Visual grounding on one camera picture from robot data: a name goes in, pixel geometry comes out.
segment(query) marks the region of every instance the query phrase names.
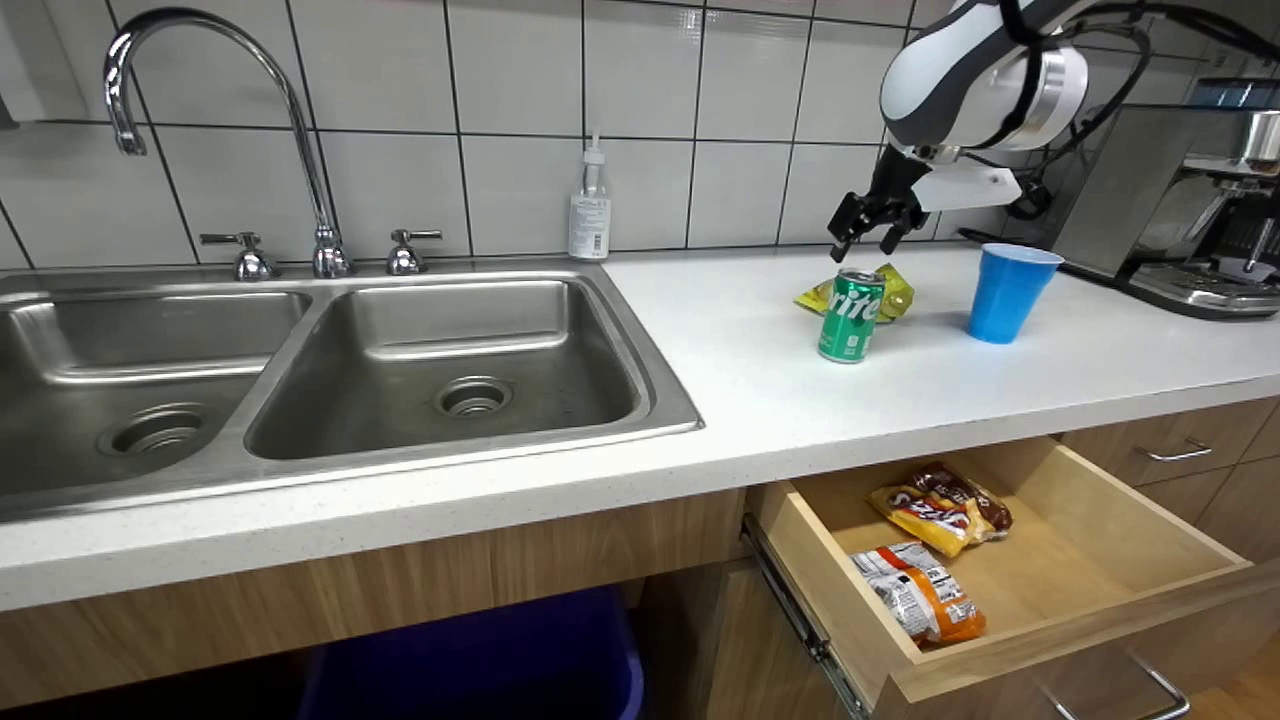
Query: double sink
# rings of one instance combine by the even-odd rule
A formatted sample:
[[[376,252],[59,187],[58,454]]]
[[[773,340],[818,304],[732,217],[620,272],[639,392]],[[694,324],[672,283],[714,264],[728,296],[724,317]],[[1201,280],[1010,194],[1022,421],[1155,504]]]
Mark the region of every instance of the double sink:
[[[601,267],[0,296],[0,517],[688,431]]]

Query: blue cup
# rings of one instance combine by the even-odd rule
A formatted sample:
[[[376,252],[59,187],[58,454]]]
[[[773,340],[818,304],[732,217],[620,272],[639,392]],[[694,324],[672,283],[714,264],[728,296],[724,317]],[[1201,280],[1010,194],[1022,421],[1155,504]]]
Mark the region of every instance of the blue cup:
[[[1062,264],[1066,256],[1057,252],[1024,242],[983,242],[968,335],[1014,343]]]

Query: faucet handle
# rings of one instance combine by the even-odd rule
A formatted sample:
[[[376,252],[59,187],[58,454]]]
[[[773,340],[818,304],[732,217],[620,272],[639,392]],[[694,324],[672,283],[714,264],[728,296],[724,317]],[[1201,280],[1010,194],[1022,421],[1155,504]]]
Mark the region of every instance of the faucet handle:
[[[257,233],[199,233],[199,242],[239,242],[239,256],[238,256],[238,280],[272,280],[272,264],[268,256],[262,252],[262,236]]]
[[[418,277],[426,272],[422,256],[411,252],[411,242],[428,242],[428,238],[446,238],[446,233],[411,233],[411,227],[398,227],[393,233],[393,256],[389,256],[389,277]]]

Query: faucet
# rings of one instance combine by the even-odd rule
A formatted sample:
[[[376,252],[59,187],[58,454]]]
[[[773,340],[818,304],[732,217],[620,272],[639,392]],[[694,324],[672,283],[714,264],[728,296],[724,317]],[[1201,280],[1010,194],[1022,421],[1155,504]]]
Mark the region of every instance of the faucet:
[[[146,155],[146,139],[133,123],[133,106],[130,106],[130,81],[133,81],[133,53],[155,35],[159,26],[176,26],[176,23],[193,23],[193,26],[210,26],[217,35],[227,35],[232,45],[239,45],[281,89],[283,103],[288,103],[288,123],[292,123],[292,145],[297,155],[306,161],[306,175],[309,175],[309,191],[315,203],[315,252],[312,252],[312,272],[315,277],[349,277],[349,256],[345,256],[345,238],[337,233],[337,217],[328,203],[328,184],[320,175],[320,161],[315,161],[315,145],[309,139],[309,120],[306,120],[306,103],[292,91],[292,81],[283,74],[283,68],[276,62],[276,54],[253,38],[244,26],[212,14],[212,11],[195,11],[195,6],[155,6],[155,11],[142,11],[133,14],[110,45],[110,60],[104,60],[104,106],[111,117],[111,130],[117,130],[117,146],[130,155]]]

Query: green can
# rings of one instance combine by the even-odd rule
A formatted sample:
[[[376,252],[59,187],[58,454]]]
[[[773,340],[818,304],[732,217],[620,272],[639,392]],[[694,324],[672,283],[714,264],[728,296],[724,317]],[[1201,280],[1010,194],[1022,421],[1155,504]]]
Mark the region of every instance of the green can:
[[[872,346],[884,287],[878,277],[842,272],[818,350],[838,362],[862,362]]]

